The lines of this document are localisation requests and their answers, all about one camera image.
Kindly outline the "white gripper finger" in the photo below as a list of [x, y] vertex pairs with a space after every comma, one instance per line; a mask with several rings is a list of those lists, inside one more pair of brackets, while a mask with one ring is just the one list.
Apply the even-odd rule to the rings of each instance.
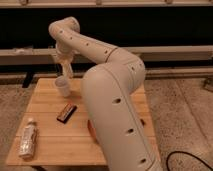
[[70, 63], [65, 63], [62, 65], [63, 75], [67, 78], [73, 77], [73, 70]]

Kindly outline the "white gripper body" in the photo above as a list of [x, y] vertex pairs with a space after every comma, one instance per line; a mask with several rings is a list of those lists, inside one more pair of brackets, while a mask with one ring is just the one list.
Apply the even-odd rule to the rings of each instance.
[[65, 44], [57, 43], [54, 60], [60, 64], [70, 64], [73, 61], [72, 49]]

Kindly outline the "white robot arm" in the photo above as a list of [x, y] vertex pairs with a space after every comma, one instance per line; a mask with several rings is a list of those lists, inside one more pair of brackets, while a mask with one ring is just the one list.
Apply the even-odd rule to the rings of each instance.
[[77, 51], [96, 64], [84, 74], [81, 93], [109, 170], [163, 171], [131, 100], [145, 79], [143, 61], [121, 47], [82, 35], [73, 17], [51, 23], [49, 34], [59, 57]]

